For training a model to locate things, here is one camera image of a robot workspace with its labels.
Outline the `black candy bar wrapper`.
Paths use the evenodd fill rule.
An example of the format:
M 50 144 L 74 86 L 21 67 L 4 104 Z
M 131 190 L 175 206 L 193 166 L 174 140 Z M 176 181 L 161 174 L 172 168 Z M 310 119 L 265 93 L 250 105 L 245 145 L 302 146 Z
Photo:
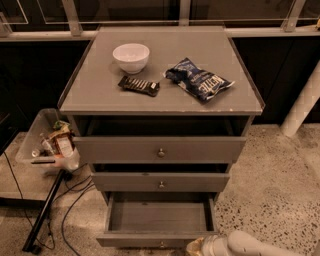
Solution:
M 129 76 L 123 76 L 118 83 L 118 86 L 124 90 L 145 94 L 151 97 L 156 97 L 160 90 L 159 83 Z

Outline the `white ceramic bowl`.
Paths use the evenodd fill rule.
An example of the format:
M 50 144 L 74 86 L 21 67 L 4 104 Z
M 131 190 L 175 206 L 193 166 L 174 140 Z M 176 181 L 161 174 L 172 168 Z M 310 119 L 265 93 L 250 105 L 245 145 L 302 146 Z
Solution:
M 113 58 L 118 66 L 128 74 L 137 74 L 147 65 L 150 50 L 138 43 L 128 43 L 113 50 Z

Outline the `brown snack packet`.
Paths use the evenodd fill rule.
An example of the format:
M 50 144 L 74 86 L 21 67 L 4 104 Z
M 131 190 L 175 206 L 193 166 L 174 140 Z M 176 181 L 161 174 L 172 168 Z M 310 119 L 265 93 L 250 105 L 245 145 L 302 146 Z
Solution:
M 58 120 L 49 134 L 41 133 L 41 145 L 48 155 L 60 158 L 71 157 L 74 153 L 72 129 L 68 122 Z

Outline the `grey top drawer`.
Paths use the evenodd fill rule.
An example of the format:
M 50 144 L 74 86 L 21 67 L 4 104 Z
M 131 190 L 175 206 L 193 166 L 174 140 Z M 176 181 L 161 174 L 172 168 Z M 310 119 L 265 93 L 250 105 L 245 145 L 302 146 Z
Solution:
M 114 116 L 93 119 L 75 144 L 91 163 L 204 164 L 236 161 L 245 141 L 222 117 Z

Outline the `clear plastic bin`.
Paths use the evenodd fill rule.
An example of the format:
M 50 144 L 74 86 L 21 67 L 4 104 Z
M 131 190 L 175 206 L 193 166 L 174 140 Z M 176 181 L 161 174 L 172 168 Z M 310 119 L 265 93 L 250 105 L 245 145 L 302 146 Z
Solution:
M 53 154 L 53 145 L 49 144 L 48 136 L 54 132 L 57 121 L 67 121 L 67 117 L 57 109 L 40 110 L 18 150 L 16 161 L 43 175 L 56 175 L 60 169 L 76 170 L 80 161 L 77 150 L 69 157 L 58 156 Z

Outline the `black metal pole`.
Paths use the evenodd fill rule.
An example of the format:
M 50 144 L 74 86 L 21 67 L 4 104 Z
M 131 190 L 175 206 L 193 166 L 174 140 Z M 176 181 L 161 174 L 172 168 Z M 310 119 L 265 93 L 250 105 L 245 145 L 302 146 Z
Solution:
M 62 180 L 64 179 L 64 176 L 66 175 L 67 171 L 64 169 L 61 169 L 47 195 L 46 200 L 43 203 L 43 206 L 41 207 L 40 213 L 38 214 L 35 223 L 32 226 L 32 229 L 26 239 L 26 242 L 22 248 L 24 252 L 31 252 L 34 248 L 34 242 L 36 241 L 36 238 L 38 236 L 38 233 L 42 227 L 42 224 L 46 218 L 46 216 L 49 213 L 49 210 L 51 208 L 51 205 L 53 203 L 53 200 L 56 196 L 56 193 L 60 187 L 60 184 Z

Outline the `grey middle drawer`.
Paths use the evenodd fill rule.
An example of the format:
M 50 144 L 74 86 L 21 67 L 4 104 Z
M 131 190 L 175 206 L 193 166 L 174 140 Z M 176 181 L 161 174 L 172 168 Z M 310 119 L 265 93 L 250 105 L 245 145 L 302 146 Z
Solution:
M 226 164 L 100 164 L 92 179 L 100 191 L 222 192 Z

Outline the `metal window railing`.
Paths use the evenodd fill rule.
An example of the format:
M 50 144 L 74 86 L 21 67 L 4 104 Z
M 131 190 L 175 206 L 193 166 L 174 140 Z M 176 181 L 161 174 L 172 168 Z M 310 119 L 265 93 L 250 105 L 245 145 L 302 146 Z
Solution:
M 317 36 L 319 8 L 320 0 L 0 0 L 0 27 L 3 41 L 197 27 L 218 27 L 231 38 Z

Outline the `grey drawer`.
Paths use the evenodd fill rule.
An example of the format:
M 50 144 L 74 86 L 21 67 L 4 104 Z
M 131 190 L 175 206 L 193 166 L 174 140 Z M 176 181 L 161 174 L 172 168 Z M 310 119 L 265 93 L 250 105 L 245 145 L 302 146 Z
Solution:
M 236 161 L 245 141 L 222 117 L 114 116 L 93 119 L 75 144 L 91 163 L 204 164 Z
M 100 164 L 92 179 L 100 191 L 222 192 L 226 164 Z
M 182 248 L 218 233 L 213 192 L 112 192 L 104 247 Z

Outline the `grey drawer cabinet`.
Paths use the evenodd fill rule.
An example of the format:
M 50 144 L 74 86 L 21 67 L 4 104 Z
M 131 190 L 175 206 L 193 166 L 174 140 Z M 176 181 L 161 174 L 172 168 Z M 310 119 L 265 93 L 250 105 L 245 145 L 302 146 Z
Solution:
M 160 84 L 156 97 L 124 91 L 118 86 L 124 73 L 112 52 L 132 42 L 142 43 L 150 50 L 150 59 L 138 76 Z M 207 103 L 200 102 L 163 75 L 184 58 L 234 81 L 233 86 Z M 184 31 L 100 30 L 59 108 L 72 124 L 75 139 L 87 132 L 93 119 L 114 116 L 222 117 L 246 138 L 248 127 L 261 114 L 264 104 L 224 31 L 197 27 Z

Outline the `blue chip bag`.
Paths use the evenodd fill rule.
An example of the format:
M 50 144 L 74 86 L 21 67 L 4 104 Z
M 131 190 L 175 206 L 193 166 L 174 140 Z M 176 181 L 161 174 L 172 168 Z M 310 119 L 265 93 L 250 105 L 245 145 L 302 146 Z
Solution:
M 210 101 L 220 91 L 234 84 L 234 81 L 228 81 L 217 74 L 198 68 L 189 58 L 184 58 L 168 69 L 164 76 L 200 102 Z

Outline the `white diagonal pillar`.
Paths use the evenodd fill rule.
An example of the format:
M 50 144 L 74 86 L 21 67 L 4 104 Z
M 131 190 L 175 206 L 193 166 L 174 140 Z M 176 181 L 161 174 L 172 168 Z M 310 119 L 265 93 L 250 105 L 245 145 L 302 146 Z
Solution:
M 294 136 L 319 98 L 320 61 L 312 71 L 305 86 L 280 126 L 281 132 L 287 137 Z

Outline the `grey bottom drawer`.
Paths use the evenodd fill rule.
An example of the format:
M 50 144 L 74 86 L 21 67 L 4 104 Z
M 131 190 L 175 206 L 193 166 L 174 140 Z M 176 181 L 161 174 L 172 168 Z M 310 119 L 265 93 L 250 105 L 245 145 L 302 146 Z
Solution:
M 104 247 L 182 248 L 218 233 L 213 192 L 112 192 Z

